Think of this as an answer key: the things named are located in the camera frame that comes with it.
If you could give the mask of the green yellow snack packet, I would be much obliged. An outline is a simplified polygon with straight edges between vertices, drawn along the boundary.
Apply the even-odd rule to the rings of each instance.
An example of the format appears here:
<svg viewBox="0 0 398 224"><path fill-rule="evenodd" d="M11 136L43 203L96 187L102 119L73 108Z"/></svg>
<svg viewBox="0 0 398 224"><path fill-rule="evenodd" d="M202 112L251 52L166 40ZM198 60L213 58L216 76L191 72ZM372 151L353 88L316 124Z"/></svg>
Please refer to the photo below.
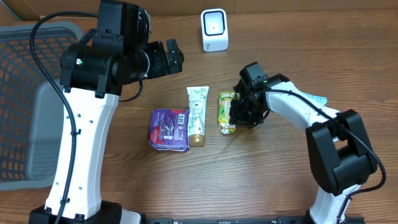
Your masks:
<svg viewBox="0 0 398 224"><path fill-rule="evenodd" d="M230 122L229 112L231 102L239 99L239 93L233 91L221 91L219 98L218 124L221 134L229 135L236 132L236 125Z"/></svg>

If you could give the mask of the teal wet wipes pack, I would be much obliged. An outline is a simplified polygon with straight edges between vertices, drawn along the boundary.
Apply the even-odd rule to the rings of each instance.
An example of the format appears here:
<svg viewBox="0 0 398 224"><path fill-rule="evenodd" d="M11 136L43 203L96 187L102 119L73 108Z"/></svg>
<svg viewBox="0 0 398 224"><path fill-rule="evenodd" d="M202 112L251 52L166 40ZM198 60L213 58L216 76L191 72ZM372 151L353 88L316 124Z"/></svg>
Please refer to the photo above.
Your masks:
<svg viewBox="0 0 398 224"><path fill-rule="evenodd" d="M328 99L324 96L318 96L318 95L311 95L309 93L303 93L307 97L311 98L313 101L316 101L318 104L325 106Z"/></svg>

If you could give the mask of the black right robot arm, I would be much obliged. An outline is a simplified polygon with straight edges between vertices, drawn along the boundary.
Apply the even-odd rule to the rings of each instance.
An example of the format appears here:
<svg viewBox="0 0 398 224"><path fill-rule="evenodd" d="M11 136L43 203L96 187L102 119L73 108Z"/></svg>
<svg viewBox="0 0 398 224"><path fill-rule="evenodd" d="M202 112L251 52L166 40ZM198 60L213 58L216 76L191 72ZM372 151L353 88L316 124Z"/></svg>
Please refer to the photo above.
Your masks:
<svg viewBox="0 0 398 224"><path fill-rule="evenodd" d="M318 184L315 202L304 216L280 216L276 223L364 223L363 217L347 217L345 212L382 165L360 115L316 102L282 74L266 75L257 62L246 65L239 76L231 123L252 129L275 112L306 135L310 169Z"/></svg>

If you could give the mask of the white gold cream tube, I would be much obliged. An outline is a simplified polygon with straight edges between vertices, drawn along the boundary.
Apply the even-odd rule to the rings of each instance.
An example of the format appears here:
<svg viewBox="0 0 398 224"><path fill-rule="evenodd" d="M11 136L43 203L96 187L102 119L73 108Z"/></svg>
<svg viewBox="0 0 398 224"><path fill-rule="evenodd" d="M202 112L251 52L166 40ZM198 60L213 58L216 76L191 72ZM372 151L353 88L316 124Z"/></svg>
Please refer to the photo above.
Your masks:
<svg viewBox="0 0 398 224"><path fill-rule="evenodd" d="M188 137L193 147L205 144L205 118L209 86L187 87L188 94Z"/></svg>

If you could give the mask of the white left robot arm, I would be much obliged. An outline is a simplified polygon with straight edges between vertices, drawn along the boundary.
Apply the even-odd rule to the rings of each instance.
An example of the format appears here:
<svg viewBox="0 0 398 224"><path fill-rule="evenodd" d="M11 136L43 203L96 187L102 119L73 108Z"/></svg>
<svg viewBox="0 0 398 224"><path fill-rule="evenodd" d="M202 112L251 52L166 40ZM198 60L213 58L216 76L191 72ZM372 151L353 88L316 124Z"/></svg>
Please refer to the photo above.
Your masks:
<svg viewBox="0 0 398 224"><path fill-rule="evenodd" d="M101 198L106 138L124 85L182 71L175 39L150 42L150 15L140 6L101 1L97 26L62 54L59 82L64 105L57 170L44 206L30 223L141 224L143 214Z"/></svg>

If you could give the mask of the purple red liners pack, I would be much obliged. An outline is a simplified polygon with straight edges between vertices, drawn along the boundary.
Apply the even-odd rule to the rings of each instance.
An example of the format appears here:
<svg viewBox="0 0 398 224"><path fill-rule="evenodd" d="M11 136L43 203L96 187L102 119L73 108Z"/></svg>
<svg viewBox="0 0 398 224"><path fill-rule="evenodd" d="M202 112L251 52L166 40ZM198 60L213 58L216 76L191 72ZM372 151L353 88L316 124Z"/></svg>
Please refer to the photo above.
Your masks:
<svg viewBox="0 0 398 224"><path fill-rule="evenodd" d="M188 110L155 109L149 128L149 144L158 151L189 150Z"/></svg>

